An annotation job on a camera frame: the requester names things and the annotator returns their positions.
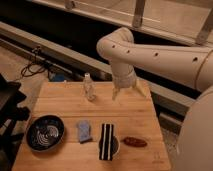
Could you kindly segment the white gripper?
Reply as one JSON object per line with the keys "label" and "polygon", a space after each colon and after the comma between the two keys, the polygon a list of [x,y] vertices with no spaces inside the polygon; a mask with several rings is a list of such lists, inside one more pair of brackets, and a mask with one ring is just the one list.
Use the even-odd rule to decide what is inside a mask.
{"label": "white gripper", "polygon": [[143,97],[146,94],[143,91],[143,87],[140,84],[140,81],[137,80],[137,76],[135,73],[130,73],[127,75],[115,75],[113,77],[114,88],[112,92],[112,100],[116,100],[121,88],[129,88],[133,86],[133,88]]}

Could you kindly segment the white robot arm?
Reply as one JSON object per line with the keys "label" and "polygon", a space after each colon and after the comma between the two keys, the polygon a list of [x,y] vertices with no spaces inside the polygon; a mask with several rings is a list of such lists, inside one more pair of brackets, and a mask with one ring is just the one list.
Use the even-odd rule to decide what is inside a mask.
{"label": "white robot arm", "polygon": [[138,85],[135,68],[200,92],[181,127],[172,171],[213,171],[213,48],[136,44],[122,27],[100,38],[96,49],[110,63],[114,94]]}

